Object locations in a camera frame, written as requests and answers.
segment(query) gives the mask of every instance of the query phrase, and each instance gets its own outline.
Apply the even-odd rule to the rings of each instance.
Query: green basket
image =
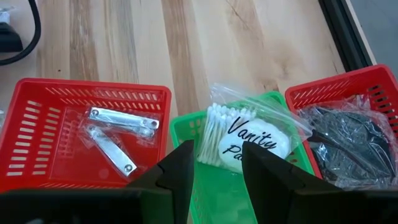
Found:
[[[274,100],[287,108],[284,97],[276,91],[257,97],[258,100]],[[174,118],[170,132],[174,147],[189,139],[195,140],[195,155],[201,139],[201,127],[205,123],[206,111],[186,114]],[[290,163],[313,174],[305,149],[300,144],[286,158]],[[195,160],[190,210],[194,224],[257,223],[243,175],[226,169],[209,166]]]

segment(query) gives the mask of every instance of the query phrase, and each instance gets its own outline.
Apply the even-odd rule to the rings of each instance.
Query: red basket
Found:
[[[341,100],[352,95],[368,95],[372,110],[385,113],[398,137],[398,85],[392,72],[385,65],[375,65],[317,80],[286,90],[289,109],[297,114],[304,106],[319,102]],[[322,178],[308,141],[304,142],[314,173]]]
[[[26,187],[123,187],[99,149],[79,137],[91,106],[160,117],[155,146],[123,136],[138,166],[133,178],[165,156],[171,93],[164,86],[26,78],[16,85],[0,140],[0,192]]]

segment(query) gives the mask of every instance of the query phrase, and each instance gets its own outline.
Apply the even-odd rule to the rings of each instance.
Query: black cable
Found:
[[[40,40],[40,36],[42,35],[42,25],[40,24],[39,10],[37,9],[35,0],[28,0],[28,1],[29,1],[30,8],[32,9],[33,20],[35,22],[35,33],[33,35],[33,39],[30,42],[30,44],[23,51],[19,52],[19,54],[15,55],[11,58],[0,60],[0,66],[9,65],[11,63],[14,63],[14,62],[17,62],[17,61],[23,59],[24,57],[26,57],[33,51],[33,49],[36,47],[37,43]]]

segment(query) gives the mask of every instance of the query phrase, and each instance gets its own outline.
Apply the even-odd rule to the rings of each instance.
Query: wooden table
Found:
[[[25,0],[11,24],[30,42]],[[37,0],[42,38],[0,67],[0,107],[22,77],[165,85],[171,117],[205,109],[214,82],[254,93],[344,72],[317,0]]]

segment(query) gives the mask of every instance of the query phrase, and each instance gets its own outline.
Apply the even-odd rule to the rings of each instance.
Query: plastic basket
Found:
[[[368,95],[371,109],[385,113],[398,137],[398,86],[385,65],[375,65],[330,78],[293,86],[285,92],[289,109],[297,110],[314,103],[342,100],[353,95]],[[304,143],[314,173],[322,178],[308,141]]]
[[[284,97],[279,92],[268,92],[259,98],[276,100],[287,108]],[[197,155],[205,116],[205,111],[199,111],[173,119],[170,132],[174,146],[194,139]],[[302,144],[287,160],[313,174]],[[196,161],[190,209],[194,223],[257,223],[243,175]]]
[[[165,156],[170,90],[164,86],[26,78],[18,82],[0,140],[0,191],[26,187],[123,187],[99,149],[78,136],[91,106],[159,115],[155,146],[123,144],[138,165],[133,178]]]

